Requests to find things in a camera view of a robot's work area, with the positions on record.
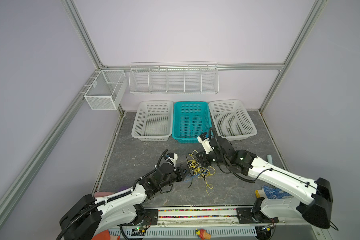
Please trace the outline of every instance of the wire rack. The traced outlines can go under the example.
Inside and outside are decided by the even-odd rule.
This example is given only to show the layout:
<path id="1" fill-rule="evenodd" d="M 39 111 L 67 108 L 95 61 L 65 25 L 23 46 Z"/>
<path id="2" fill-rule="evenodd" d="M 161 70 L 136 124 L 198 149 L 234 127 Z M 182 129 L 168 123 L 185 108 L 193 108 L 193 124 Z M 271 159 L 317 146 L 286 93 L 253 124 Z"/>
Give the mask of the wire rack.
<path id="1" fill-rule="evenodd" d="M 147 65 L 131 63 L 129 88 L 132 94 L 218 93 L 217 63 Z"/>
<path id="2" fill-rule="evenodd" d="M 127 84 L 124 71 L 101 70 L 84 98 L 93 110 L 117 110 Z"/>

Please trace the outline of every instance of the orange object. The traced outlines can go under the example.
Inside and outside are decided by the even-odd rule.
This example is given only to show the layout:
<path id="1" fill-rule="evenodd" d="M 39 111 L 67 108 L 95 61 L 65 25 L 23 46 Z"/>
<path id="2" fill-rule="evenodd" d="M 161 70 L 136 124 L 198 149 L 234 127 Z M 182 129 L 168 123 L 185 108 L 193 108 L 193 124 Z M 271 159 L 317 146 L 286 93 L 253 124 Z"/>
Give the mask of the orange object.
<path id="1" fill-rule="evenodd" d="M 98 233 L 96 236 L 92 238 L 92 240 L 110 240 L 109 231 L 105 230 L 101 233 Z"/>
<path id="2" fill-rule="evenodd" d="M 211 239 L 211 235 L 208 234 L 204 229 L 196 229 L 196 234 L 199 236 L 199 238 L 201 240 L 204 240 L 204 239 Z"/>

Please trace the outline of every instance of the gray floor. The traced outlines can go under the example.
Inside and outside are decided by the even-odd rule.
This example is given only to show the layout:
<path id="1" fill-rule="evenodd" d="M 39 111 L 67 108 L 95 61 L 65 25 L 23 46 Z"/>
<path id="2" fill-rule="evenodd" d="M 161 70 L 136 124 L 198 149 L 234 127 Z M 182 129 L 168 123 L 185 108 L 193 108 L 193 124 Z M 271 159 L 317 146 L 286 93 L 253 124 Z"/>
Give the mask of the gray floor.
<path id="1" fill-rule="evenodd" d="M 232 141 L 236 150 L 244 149 L 266 159 L 272 155 L 273 164 L 283 167 L 272 140 L 264 126 L 263 120 L 257 111 L 248 112 L 257 129 L 255 136 L 245 140 Z M 133 185 L 135 179 L 146 174 L 154 168 L 158 157 L 165 150 L 178 154 L 178 162 L 186 164 L 185 155 L 193 150 L 201 151 L 200 143 L 181 144 L 172 137 L 168 141 L 142 142 L 131 136 L 135 119 L 135 112 L 127 112 L 115 144 L 114 151 L 103 175 L 100 191 L 118 192 Z M 170 193 L 158 194 L 153 199 L 144 202 L 143 205 L 252 205 L 256 199 L 254 191 L 261 189 L 262 185 L 268 185 L 258 180 L 254 184 L 243 182 L 232 174 L 224 174 L 216 167 L 216 174 L 206 178 L 213 189 L 205 190 L 206 183 L 203 179 L 177 182 L 173 185 Z"/>

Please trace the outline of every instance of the robotic arm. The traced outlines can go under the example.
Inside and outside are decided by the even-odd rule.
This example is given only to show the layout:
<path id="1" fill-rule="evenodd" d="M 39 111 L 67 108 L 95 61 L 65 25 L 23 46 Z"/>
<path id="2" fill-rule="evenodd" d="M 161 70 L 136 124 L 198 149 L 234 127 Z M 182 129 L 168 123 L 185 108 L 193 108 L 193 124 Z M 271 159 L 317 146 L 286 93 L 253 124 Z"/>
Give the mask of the robotic arm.
<path id="1" fill-rule="evenodd" d="M 258 198 L 250 211 L 238 212 L 240 223 L 270 223 L 271 218 L 277 222 L 277 217 L 299 217 L 320 228 L 330 227 L 333 199 L 327 180 L 304 178 L 271 165 L 251 152 L 235 151 L 213 128 L 209 134 L 201 134 L 198 141 L 204 151 L 197 154 L 197 159 L 206 167 L 211 164 L 225 166 L 241 180 L 254 183 L 260 179 L 294 196 L 290 199 Z M 83 196 L 60 220 L 62 231 L 56 240 L 62 236 L 65 240 L 90 240 L 118 225 L 120 228 L 127 223 L 142 225 L 147 216 L 142 203 L 163 193 L 165 186 L 172 189 L 173 183 L 183 181 L 189 173 L 189 168 L 176 165 L 176 160 L 177 154 L 167 154 L 165 150 L 155 169 L 135 180 L 133 187 L 106 197 Z"/>

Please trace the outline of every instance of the yellow cord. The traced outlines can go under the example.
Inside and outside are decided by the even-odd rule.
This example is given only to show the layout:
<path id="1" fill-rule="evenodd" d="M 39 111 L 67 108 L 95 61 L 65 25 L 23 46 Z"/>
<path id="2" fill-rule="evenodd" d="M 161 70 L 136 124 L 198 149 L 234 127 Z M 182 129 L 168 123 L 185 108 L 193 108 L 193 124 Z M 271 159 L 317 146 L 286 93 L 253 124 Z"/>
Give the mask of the yellow cord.
<path id="1" fill-rule="evenodd" d="M 191 171 L 193 171 L 193 175 L 198 175 L 197 178 L 202 178 L 205 180 L 206 186 L 205 186 L 205 191 L 209 196 L 209 193 L 207 191 L 207 187 L 209 187 L 209 189 L 213 189 L 213 185 L 212 184 L 208 184 L 206 182 L 206 177 L 212 176 L 216 173 L 216 170 L 214 167 L 210 166 L 213 169 L 213 173 L 211 173 L 209 171 L 209 169 L 205 168 L 205 167 L 200 167 L 200 164 L 195 160 L 195 158 L 192 156 L 194 152 L 197 152 L 196 150 L 194 150 L 191 154 L 188 154 L 189 156 L 192 157 L 192 160 L 187 161 L 187 165 L 189 167 L 189 169 Z"/>

